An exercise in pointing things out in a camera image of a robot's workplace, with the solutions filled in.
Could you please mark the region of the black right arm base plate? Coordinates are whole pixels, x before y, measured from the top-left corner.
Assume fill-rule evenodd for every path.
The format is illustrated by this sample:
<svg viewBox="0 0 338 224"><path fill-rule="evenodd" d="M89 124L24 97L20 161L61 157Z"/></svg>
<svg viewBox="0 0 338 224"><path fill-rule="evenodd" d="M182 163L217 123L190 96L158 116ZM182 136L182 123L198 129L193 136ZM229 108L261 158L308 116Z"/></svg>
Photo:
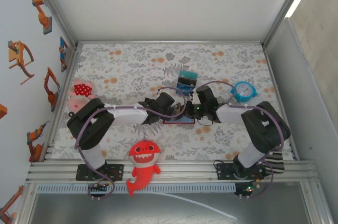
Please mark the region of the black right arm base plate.
<svg viewBox="0 0 338 224"><path fill-rule="evenodd" d="M236 180L234 175L233 164L220 163L215 164L218 180Z"/></svg>

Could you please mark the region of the pink pig plush toy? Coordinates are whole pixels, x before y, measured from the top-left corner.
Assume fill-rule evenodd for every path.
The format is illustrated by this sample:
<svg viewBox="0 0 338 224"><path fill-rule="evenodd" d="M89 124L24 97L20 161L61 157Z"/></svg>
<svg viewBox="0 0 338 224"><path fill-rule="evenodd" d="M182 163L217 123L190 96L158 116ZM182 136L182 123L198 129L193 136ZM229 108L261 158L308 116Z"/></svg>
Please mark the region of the pink pig plush toy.
<svg viewBox="0 0 338 224"><path fill-rule="evenodd" d="M80 111L89 101L97 98L92 93L93 83L91 81L84 82L80 79L73 81L73 88L68 91L70 96L68 100L68 108L74 114Z"/></svg>

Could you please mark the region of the red shark plush toy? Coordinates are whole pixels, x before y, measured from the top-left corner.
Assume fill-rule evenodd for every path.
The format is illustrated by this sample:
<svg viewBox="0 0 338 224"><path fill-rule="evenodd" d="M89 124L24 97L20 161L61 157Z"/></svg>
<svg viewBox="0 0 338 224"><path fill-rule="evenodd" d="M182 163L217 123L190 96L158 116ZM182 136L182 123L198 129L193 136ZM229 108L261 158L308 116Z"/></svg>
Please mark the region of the red shark plush toy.
<svg viewBox="0 0 338 224"><path fill-rule="evenodd" d="M127 190L131 197L134 196L135 191L147 187L154 174L161 173L161 169L156 164L160 154L160 147L151 140L144 139L131 147L128 157L134 165L132 177L135 178L135 181L126 181Z"/></svg>

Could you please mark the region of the thin aluminium frame rail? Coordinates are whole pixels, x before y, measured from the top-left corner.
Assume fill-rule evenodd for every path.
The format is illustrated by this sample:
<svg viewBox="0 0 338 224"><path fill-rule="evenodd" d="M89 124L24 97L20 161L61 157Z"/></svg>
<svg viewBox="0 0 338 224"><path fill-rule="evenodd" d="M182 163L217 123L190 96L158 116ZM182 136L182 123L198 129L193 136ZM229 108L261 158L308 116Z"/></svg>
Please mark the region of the thin aluminium frame rail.
<svg viewBox="0 0 338 224"><path fill-rule="evenodd" d="M260 41L241 40L82 40L77 46L84 44L215 44L215 45L260 45Z"/></svg>

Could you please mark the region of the black white striped pouch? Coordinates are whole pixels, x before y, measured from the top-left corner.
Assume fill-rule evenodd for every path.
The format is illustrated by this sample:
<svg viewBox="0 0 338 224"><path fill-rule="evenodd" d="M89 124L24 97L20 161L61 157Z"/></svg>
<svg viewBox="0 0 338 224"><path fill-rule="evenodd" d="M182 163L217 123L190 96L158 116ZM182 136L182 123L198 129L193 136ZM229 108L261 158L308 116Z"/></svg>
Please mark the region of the black white striped pouch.
<svg viewBox="0 0 338 224"><path fill-rule="evenodd" d="M263 164L266 174L279 173L282 174L285 171L284 160L282 152L273 152L271 155L265 158Z"/></svg>

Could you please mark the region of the red card holder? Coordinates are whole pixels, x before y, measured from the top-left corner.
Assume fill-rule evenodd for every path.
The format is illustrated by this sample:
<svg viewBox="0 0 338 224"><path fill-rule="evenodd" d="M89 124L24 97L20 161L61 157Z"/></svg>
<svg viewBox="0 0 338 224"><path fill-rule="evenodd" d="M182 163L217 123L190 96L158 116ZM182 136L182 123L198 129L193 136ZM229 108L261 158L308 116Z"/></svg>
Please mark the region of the red card holder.
<svg viewBox="0 0 338 224"><path fill-rule="evenodd" d="M183 109L183 105L181 104L176 104L174 106L174 114L177 115L181 110ZM190 124L195 124L195 119L191 117L185 116L185 113L182 115L175 117L175 118L170 118L169 120L163 120L162 121L163 125L190 125Z"/></svg>

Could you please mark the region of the blue alarm clock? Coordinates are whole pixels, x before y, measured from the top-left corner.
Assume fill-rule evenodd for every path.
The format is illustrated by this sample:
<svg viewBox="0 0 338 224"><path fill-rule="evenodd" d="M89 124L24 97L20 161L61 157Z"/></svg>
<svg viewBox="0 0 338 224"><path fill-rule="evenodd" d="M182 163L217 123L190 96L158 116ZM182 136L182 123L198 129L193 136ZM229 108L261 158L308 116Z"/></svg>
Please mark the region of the blue alarm clock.
<svg viewBox="0 0 338 224"><path fill-rule="evenodd" d="M232 88L230 92L235 94L234 98L237 102L248 102L257 96L255 87L247 81L239 81L234 87L235 89Z"/></svg>

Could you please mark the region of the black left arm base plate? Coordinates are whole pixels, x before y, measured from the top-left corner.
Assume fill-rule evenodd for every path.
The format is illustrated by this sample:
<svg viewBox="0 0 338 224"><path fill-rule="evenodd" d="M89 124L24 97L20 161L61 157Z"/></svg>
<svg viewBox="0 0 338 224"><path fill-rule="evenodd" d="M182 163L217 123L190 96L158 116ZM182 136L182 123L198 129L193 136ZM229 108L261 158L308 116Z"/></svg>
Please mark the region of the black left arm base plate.
<svg viewBox="0 0 338 224"><path fill-rule="evenodd" d="M111 180L121 181L123 179L124 165L123 164L104 164L98 171ZM91 170L87 165L78 165L76 172L76 181L99 181L102 177Z"/></svg>

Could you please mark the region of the wide aluminium frame rail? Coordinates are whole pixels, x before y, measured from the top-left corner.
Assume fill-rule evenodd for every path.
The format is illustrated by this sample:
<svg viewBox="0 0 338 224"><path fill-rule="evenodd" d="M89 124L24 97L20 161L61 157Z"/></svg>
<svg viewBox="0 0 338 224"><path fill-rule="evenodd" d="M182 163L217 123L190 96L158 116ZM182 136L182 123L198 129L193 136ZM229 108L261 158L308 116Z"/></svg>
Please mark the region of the wide aluminium frame rail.
<svg viewBox="0 0 338 224"><path fill-rule="evenodd" d="M26 183L68 183L76 181L81 160L50 159L31 164ZM161 174L155 175L155 183L218 182L212 161L160 161ZM318 181L318 173L312 161L285 161L283 173L274 174L263 181L301 182Z"/></svg>

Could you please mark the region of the aluminium frame post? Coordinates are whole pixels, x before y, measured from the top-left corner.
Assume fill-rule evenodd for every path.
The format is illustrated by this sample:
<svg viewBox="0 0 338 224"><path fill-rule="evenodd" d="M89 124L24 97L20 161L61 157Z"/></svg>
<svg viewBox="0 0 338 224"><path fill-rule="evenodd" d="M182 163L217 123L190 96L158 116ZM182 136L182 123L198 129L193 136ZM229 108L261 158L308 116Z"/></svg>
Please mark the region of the aluminium frame post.
<svg viewBox="0 0 338 224"><path fill-rule="evenodd" d="M70 28L68 27L63 15L61 14L60 8L58 7L55 0L44 0L49 8L52 16L55 18L60 30L65 35L67 40L69 41L68 44L71 44L73 47L77 47L78 41L72 34Z"/></svg>
<svg viewBox="0 0 338 224"><path fill-rule="evenodd" d="M261 45L263 48L266 48L267 45L271 42L274 34L276 33L278 27L280 26L281 22L283 21L283 19L285 18L287 12L289 11L289 9L291 8L292 3L294 2L294 0L284 0L281 9L279 10L275 20L273 21L273 24L271 26L271 28L269 29L266 37L264 38L264 40L261 42Z"/></svg>

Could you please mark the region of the floral table mat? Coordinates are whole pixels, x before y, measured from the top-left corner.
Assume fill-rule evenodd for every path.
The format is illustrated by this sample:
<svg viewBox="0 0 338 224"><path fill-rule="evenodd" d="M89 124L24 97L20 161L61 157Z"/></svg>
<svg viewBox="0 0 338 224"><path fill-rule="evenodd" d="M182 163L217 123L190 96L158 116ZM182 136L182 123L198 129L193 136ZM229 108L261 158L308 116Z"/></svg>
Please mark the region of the floral table mat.
<svg viewBox="0 0 338 224"><path fill-rule="evenodd" d="M251 83L257 96L252 105L270 102L280 111L267 60L259 45L215 44L85 44L74 77L93 83L104 103L131 105L154 99L158 88L173 88L181 70L198 74L219 102L226 101L239 81ZM100 142L106 159L125 160L132 145L143 138L155 141L163 160L231 160L250 142L242 125L212 124L207 119L190 125L112 126Z"/></svg>

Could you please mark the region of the white plastic tube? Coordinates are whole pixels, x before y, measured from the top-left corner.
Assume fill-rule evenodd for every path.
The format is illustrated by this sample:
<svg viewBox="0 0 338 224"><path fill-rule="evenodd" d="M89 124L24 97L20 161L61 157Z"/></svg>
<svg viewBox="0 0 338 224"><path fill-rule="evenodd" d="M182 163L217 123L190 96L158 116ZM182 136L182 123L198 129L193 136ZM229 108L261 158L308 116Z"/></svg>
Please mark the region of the white plastic tube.
<svg viewBox="0 0 338 224"><path fill-rule="evenodd" d="M211 207L211 206L209 206L209 205L207 205L207 204L204 204L204 203L201 203L201 202L197 202L197 201L194 201L194 200L191 200L191 199L188 199L188 198L184 198L184 197L181 197L181 196L178 196L178 195L173 195L173 194L163 193L163 192L152 192L152 194L154 194L154 195L160 195L160 196L164 196L164 197L169 197L169 198L175 198L175 199L178 199L178 200L182 200L182 201L185 201L185 202L188 202L188 203L197 205L197 206L204 207L204 208L206 208L206 209L209 209L209 210L211 210L211 211L213 211L213 212L216 212L216 213L218 213L218 214L221 214L221 215L223 215L223 216L225 216L225 217L227 217L227 218L230 218L230 219L232 219L232 220L235 220L235 221L238 220L238 218L235 217L235 216L233 216L233 215L230 215L230 214L228 214L228 213L226 213L226 212L223 212L223 211L221 211L221 210L218 210L218 209L216 209L216 208L214 208L214 207Z"/></svg>

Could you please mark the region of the blue orange machine sticker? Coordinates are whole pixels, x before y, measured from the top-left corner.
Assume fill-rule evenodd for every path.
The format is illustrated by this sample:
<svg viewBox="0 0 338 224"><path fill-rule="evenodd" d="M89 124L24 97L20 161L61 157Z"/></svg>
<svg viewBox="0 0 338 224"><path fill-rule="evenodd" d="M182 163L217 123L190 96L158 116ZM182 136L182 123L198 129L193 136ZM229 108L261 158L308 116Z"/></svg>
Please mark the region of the blue orange machine sticker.
<svg viewBox="0 0 338 224"><path fill-rule="evenodd" d="M61 72L64 72L67 69L67 62L66 62L66 57L67 57L67 48L68 45L66 41L64 40L63 37L60 37L60 44L59 44L59 58L61 62Z"/></svg>

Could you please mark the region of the orange gripper claw sticker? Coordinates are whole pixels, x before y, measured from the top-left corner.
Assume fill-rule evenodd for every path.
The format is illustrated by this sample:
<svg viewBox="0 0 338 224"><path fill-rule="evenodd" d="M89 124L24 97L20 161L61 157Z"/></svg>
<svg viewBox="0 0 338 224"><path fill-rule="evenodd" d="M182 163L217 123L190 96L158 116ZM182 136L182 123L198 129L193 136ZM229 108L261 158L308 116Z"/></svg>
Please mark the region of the orange gripper claw sticker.
<svg viewBox="0 0 338 224"><path fill-rule="evenodd" d="M11 66L9 66L9 69L12 69L16 66L18 66L22 72L25 74L26 79L23 80L20 85L25 84L28 80L30 80L31 78L33 78L35 76L35 74L33 73L29 73L27 71L27 66L29 64L31 64L32 62L34 62L34 56L31 52L31 50L29 49L29 47L21 42L21 41L8 41L8 61L9 62L14 62L14 64L12 64ZM24 53L27 53L30 60L28 62L25 62L24 60Z"/></svg>

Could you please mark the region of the blue teal card box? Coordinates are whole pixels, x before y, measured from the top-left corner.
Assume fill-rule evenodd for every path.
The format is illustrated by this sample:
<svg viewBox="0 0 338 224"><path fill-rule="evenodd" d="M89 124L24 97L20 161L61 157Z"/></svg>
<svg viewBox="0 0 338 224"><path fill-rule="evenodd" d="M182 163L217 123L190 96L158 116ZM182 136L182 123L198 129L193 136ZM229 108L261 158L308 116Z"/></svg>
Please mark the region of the blue teal card box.
<svg viewBox="0 0 338 224"><path fill-rule="evenodd" d="M188 97L190 92L196 87L198 74L192 71L181 70L177 79L176 88Z"/></svg>

